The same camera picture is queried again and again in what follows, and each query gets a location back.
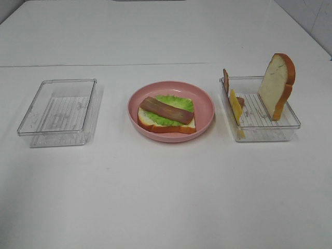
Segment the right clear plastic container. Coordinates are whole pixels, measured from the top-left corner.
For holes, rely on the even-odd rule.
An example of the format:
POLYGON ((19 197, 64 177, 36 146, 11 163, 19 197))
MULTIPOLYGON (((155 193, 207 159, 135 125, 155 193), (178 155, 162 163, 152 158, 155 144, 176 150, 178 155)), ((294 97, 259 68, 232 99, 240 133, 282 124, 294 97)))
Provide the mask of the right clear plastic container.
POLYGON ((262 76, 229 77, 229 89, 237 97, 244 99, 243 113, 237 122, 229 100, 229 92, 224 88, 224 78, 220 78, 221 99, 233 137, 237 142, 278 142, 292 139, 301 123, 288 103, 285 103, 282 116, 274 121, 258 95, 262 76))

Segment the pink round plate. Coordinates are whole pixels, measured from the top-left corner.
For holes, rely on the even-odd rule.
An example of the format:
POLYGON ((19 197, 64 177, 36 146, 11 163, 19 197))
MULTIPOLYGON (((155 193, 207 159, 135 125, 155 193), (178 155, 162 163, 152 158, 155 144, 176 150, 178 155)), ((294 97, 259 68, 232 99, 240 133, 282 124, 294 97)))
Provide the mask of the pink round plate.
POLYGON ((140 88, 130 97, 127 109, 129 118, 139 133, 152 140, 166 143, 179 143, 197 138, 209 128, 215 114, 213 101, 205 91, 197 86, 181 81, 160 81, 140 88), (148 96, 168 94, 182 98, 189 98, 193 101, 197 130, 195 133, 154 133, 139 126, 137 114, 140 103, 148 96))

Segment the clear plastic container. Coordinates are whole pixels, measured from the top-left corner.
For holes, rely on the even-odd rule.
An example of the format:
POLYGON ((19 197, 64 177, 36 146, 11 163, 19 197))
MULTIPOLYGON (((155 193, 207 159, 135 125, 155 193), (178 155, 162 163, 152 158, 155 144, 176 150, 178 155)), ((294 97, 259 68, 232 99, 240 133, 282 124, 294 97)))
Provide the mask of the clear plastic container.
POLYGON ((285 103, 282 116, 274 121, 258 95, 262 76, 229 77, 229 89, 237 97, 244 99, 243 113, 237 122, 229 100, 229 92, 224 88, 224 78, 220 78, 221 99, 233 137, 237 142, 278 142, 292 139, 301 123, 288 103, 285 103))
POLYGON ((94 136, 101 96, 96 79, 44 80, 17 135, 30 148, 85 145, 94 136))

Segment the left clear plastic container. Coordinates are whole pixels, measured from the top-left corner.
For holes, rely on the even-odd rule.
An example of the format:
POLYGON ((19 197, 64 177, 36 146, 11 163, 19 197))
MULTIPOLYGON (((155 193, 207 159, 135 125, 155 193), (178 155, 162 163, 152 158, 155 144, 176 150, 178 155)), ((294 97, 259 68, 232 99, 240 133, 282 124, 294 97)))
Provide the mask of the left clear plastic container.
POLYGON ((17 135, 30 148, 85 145, 94 136, 101 96, 96 79, 44 80, 17 135))

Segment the bacon strip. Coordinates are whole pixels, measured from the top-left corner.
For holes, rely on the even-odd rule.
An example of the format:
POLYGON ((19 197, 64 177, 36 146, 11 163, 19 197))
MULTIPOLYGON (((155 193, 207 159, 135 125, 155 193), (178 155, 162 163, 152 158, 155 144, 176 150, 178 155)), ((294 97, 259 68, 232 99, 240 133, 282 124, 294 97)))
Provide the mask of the bacon strip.
POLYGON ((157 99, 148 96, 141 104, 140 108, 152 112, 163 118, 178 121, 183 124, 189 124, 194 118, 194 113, 185 109, 180 109, 158 101, 157 99))
MULTIPOLYGON (((224 74, 224 83, 223 83, 223 85, 224 85, 226 94, 228 95, 228 93, 229 93, 229 78, 228 78, 228 73, 227 73, 225 68, 223 69, 223 74, 224 74)), ((244 99, 239 97, 239 96, 237 96, 236 98, 237 98, 241 108, 243 108, 244 107, 244 99)))

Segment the green lettuce leaf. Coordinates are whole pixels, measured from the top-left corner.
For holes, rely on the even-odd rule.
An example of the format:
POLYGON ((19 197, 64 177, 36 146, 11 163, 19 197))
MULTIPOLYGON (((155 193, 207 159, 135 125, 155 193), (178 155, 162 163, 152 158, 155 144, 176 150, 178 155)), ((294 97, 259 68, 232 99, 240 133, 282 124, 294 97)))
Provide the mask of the green lettuce leaf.
MULTIPOLYGON (((191 99, 180 98, 174 95, 156 95, 155 99, 164 104, 168 104, 173 107, 184 109, 188 112, 194 113, 194 105, 191 99)), ((139 109, 139 117, 142 118, 142 120, 147 121, 148 124, 161 125, 161 126, 185 125, 184 123, 181 123, 179 121, 159 116, 157 114, 154 114, 152 112, 149 112, 141 108, 139 109)))

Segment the bread slice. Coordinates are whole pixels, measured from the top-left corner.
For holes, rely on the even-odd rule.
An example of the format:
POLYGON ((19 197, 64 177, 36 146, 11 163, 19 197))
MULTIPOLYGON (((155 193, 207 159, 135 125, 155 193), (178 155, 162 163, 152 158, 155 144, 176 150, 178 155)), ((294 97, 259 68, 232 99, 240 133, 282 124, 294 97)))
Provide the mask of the bread slice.
POLYGON ((192 134, 192 133, 196 132, 195 115, 189 124, 185 124, 182 126, 161 126, 161 125, 157 125, 157 124, 148 124, 147 121, 142 120, 142 118, 139 117, 139 110, 138 110, 137 123, 143 129, 150 131, 150 132, 155 132, 155 133, 179 132, 179 133, 185 133, 185 134, 192 134))
POLYGON ((273 55, 258 90, 270 118, 280 120, 296 79, 296 68, 284 53, 273 55))

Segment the yellow cheese slice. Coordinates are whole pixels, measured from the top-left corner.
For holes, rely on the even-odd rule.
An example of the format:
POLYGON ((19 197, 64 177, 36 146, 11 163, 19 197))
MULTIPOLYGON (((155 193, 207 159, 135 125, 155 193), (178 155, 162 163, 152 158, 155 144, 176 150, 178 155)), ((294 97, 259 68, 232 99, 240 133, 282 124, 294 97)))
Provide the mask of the yellow cheese slice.
POLYGON ((237 136, 239 139, 243 139, 245 138, 245 133, 243 130, 239 129, 238 127, 240 126, 240 117, 243 114, 243 107, 245 105, 244 98, 236 96, 236 92, 233 89, 231 89, 229 101, 237 125, 237 136))

